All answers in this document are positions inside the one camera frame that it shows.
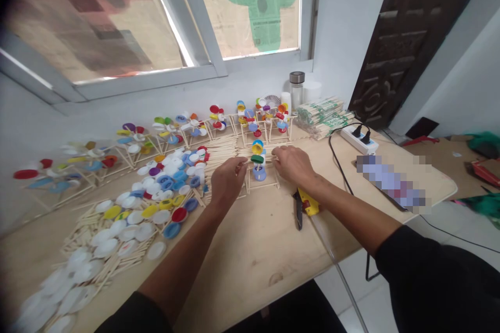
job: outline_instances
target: carved door panel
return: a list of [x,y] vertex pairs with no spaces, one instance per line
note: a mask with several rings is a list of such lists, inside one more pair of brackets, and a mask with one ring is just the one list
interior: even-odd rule
[[469,0],[384,0],[349,109],[368,126],[396,115]]

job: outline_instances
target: cardboard box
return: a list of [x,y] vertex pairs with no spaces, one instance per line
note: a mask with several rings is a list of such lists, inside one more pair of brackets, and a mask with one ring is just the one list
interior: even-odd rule
[[486,158],[469,148],[466,137],[453,136],[451,139],[439,138],[438,143],[423,141],[404,148],[414,155],[427,156],[427,164],[455,181],[458,191],[449,200],[486,195],[482,186],[492,193],[500,193],[499,189],[467,172],[465,163],[483,161]]

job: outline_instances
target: white fan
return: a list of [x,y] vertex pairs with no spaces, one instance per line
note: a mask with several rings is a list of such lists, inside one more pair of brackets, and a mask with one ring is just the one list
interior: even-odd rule
[[278,105],[281,104],[281,99],[276,96],[276,95],[266,95],[264,96],[263,98],[259,99],[259,105],[261,107],[265,106],[265,105],[268,105],[269,107],[271,107],[271,110],[269,111],[269,113],[271,114],[275,114],[276,112],[278,112]]

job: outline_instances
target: power cord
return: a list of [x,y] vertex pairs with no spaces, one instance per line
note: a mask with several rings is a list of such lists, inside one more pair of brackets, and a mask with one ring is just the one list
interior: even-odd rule
[[[395,141],[395,140],[394,140],[394,139],[393,139],[393,138],[392,138],[389,134],[387,134],[387,133],[385,133],[385,134],[386,134],[389,138],[391,138],[391,140],[394,142],[394,144],[396,144],[396,145],[397,145],[396,141]],[[475,246],[478,246],[478,247],[482,247],[482,248],[485,248],[486,250],[490,250],[490,251],[493,251],[493,252],[496,252],[496,253],[499,253],[499,254],[500,254],[500,251],[493,250],[492,248],[489,248],[489,247],[486,247],[486,246],[483,246],[483,245],[480,245],[480,244],[477,244],[477,243],[471,242],[471,241],[469,241],[469,240],[466,240],[466,239],[460,238],[460,237],[458,237],[458,236],[456,236],[456,235],[454,235],[454,234],[448,233],[448,232],[447,232],[447,231],[445,231],[445,230],[439,229],[438,227],[436,227],[436,226],[432,225],[429,221],[427,221],[427,220],[426,220],[426,218],[425,218],[423,215],[420,215],[420,217],[421,217],[421,218],[423,218],[423,220],[424,220],[427,224],[429,224],[429,226],[432,226],[434,229],[437,229],[437,230],[439,230],[439,231],[441,231],[441,232],[443,232],[443,233],[446,233],[446,234],[448,234],[448,235],[450,235],[450,236],[452,236],[452,237],[455,237],[455,238],[457,238],[457,239],[460,239],[460,240],[462,240],[462,241],[464,241],[464,242],[470,243],[471,245],[475,245]]]
[[448,233],[448,232],[447,232],[447,231],[445,231],[445,230],[439,229],[438,227],[435,227],[435,226],[434,226],[434,225],[432,225],[429,221],[427,221],[427,220],[426,220],[426,218],[425,218],[423,215],[420,215],[420,217],[421,217],[421,218],[423,218],[423,220],[424,220],[426,223],[428,223],[430,226],[432,226],[434,229],[440,230],[440,231],[441,231],[441,232],[443,232],[443,233],[446,233],[446,234],[448,234],[448,235],[451,235],[452,237],[455,237],[455,238],[457,238],[457,239],[460,239],[460,240],[462,240],[462,241],[464,241],[464,242],[467,242],[467,243],[470,243],[470,244],[472,244],[472,245],[476,245],[476,246],[479,246],[479,247],[485,248],[486,250],[490,250],[490,251],[493,251],[493,252],[496,252],[496,253],[500,253],[500,251],[493,250],[493,249],[491,249],[491,248],[489,248],[489,247],[486,247],[486,246],[483,246],[483,245],[479,245],[479,244],[474,243],[474,242],[471,242],[471,241],[469,241],[469,240],[466,240],[466,239],[463,239],[463,238],[457,237],[456,235],[451,234],[451,233]]
[[387,131],[385,131],[384,129],[382,129],[382,131],[384,132],[385,135],[387,135],[393,142],[394,144],[397,144],[396,141],[392,138],[392,136],[390,136]]
[[[345,184],[347,185],[347,188],[349,189],[349,192],[351,193],[352,196],[355,196],[354,193],[353,193],[353,190],[351,189],[351,186],[349,184],[349,181],[347,180],[347,177],[345,176],[344,174],[344,170],[342,169],[342,166],[340,165],[340,162],[337,158],[337,155],[335,154],[335,151],[333,150],[333,146],[332,146],[332,135],[333,133],[335,133],[337,130],[341,130],[345,127],[348,127],[348,126],[351,126],[351,125],[360,125],[358,127],[358,129],[356,129],[357,132],[359,132],[361,130],[361,126],[364,126],[366,128],[368,128],[366,125],[364,125],[363,123],[361,122],[355,122],[355,123],[352,123],[352,124],[349,124],[349,125],[346,125],[344,127],[340,127],[338,129],[335,129],[332,134],[330,135],[330,137],[328,138],[328,144],[330,145],[330,149],[332,150],[332,153],[333,153],[333,157],[335,158],[335,161],[337,162],[337,165],[339,166],[339,169],[340,169],[340,172],[342,173],[342,177],[344,178],[344,182]],[[372,281],[375,277],[379,276],[380,275],[380,272],[377,272],[375,273],[374,275],[372,276],[369,276],[369,273],[370,273],[370,254],[367,252],[366,253],[366,271],[365,271],[365,280],[370,282]]]

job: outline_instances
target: black sleeve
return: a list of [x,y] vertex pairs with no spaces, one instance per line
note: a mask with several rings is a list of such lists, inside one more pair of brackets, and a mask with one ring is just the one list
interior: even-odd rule
[[[463,251],[462,256],[452,255],[452,249]],[[472,260],[479,271],[471,272],[461,258]],[[498,332],[500,300],[483,278],[498,284],[499,274],[475,255],[402,226],[380,246],[375,260],[389,282],[400,333]]]
[[137,291],[96,330],[96,333],[108,332],[173,333],[156,303]]

